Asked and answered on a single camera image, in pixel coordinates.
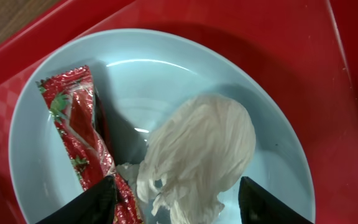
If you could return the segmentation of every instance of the red tray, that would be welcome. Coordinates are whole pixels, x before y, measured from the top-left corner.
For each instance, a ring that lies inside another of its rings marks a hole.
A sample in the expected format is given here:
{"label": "red tray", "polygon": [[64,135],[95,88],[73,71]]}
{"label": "red tray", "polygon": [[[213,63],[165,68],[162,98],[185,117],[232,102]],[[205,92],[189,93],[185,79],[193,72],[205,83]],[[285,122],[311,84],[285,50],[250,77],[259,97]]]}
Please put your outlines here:
{"label": "red tray", "polygon": [[246,71],[279,105],[302,143],[316,193],[316,222],[358,223],[358,57],[346,61],[345,55],[358,54],[358,35],[350,32],[358,29],[358,1],[331,3],[334,9],[325,0],[61,3],[0,46],[3,196],[20,215],[7,140],[13,108],[31,73],[72,38],[141,27],[199,42]]}

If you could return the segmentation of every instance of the round plate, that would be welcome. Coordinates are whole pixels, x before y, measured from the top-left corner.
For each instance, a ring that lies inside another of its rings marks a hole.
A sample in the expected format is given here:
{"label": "round plate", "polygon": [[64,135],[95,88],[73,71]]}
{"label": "round plate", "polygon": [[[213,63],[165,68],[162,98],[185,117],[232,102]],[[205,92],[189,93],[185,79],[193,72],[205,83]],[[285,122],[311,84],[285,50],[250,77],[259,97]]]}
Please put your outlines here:
{"label": "round plate", "polygon": [[[257,136],[255,156],[244,175],[314,221],[313,184],[302,146],[284,114],[250,76],[190,40],[152,30],[117,29],[88,35],[58,49],[34,72],[19,97],[9,138],[9,163],[16,197],[29,223],[82,193],[35,81],[84,64],[94,76],[111,130],[120,128],[114,120],[121,114],[121,121],[152,131],[183,101],[205,92],[243,104]],[[141,159],[144,152],[136,151],[142,150],[141,144],[121,140],[131,138],[130,134],[115,130],[112,134],[112,140],[121,144],[115,147],[120,154],[115,157],[117,163]],[[147,139],[147,132],[142,134]],[[239,181],[219,194],[225,209],[216,223],[241,222],[238,190]],[[166,223],[164,218],[166,215],[157,214],[146,223]]]}

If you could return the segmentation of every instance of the white napkin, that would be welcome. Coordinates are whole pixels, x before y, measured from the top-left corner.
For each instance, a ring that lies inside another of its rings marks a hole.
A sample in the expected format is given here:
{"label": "white napkin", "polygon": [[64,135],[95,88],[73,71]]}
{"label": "white napkin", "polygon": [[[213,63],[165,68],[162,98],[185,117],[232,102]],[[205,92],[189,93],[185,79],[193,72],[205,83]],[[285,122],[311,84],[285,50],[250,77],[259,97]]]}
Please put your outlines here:
{"label": "white napkin", "polygon": [[[255,130],[247,110],[220,95],[185,102],[152,132],[140,163],[137,196],[163,206],[173,224],[210,224],[224,205],[218,193],[229,190],[255,151]],[[163,186],[155,186],[162,180]]]}

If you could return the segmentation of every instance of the wooden table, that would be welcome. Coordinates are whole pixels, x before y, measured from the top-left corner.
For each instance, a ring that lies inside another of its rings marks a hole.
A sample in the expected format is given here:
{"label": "wooden table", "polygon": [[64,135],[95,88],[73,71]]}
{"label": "wooden table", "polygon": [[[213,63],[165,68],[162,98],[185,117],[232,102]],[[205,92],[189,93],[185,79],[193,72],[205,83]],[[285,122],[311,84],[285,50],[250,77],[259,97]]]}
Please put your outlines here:
{"label": "wooden table", "polygon": [[0,0],[0,44],[59,0]]}

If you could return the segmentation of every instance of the shiny foil wrapper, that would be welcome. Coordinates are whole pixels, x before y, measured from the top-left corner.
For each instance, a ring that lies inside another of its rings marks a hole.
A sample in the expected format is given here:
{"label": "shiny foil wrapper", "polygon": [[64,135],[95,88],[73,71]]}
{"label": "shiny foil wrapper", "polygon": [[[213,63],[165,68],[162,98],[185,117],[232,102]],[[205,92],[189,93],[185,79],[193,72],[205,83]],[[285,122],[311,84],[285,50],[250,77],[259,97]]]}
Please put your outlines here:
{"label": "shiny foil wrapper", "polygon": [[119,190],[114,223],[142,223],[131,188],[115,171],[103,107],[87,65],[37,82],[84,190],[112,175]]}

